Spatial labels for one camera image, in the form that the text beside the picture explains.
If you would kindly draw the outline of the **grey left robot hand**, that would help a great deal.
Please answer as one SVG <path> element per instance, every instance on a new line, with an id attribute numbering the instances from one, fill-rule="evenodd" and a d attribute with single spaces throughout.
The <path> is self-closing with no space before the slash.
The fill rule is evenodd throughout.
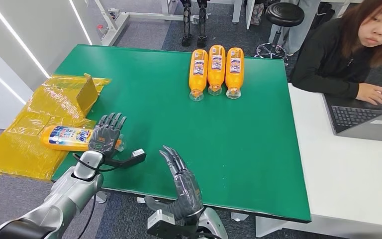
<path id="1" fill-rule="evenodd" d="M 110 113 L 101 117 L 93 129 L 88 150 L 98 151 L 105 158 L 113 158 L 120 131 L 127 119 L 121 116 L 122 113 Z"/>

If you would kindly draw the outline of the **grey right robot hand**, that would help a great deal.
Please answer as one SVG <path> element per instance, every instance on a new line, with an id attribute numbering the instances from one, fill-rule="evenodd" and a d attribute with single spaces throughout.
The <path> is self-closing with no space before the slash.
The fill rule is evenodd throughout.
<path id="1" fill-rule="evenodd" d="M 163 149 L 159 153 L 165 159 L 172 174 L 177 199 L 165 204 L 157 202 L 153 197 L 146 196 L 144 197 L 145 204 L 153 211 L 162 210 L 173 214 L 176 220 L 197 215 L 204 209 L 204 206 L 195 175 L 189 171 L 175 149 L 163 145 Z"/>

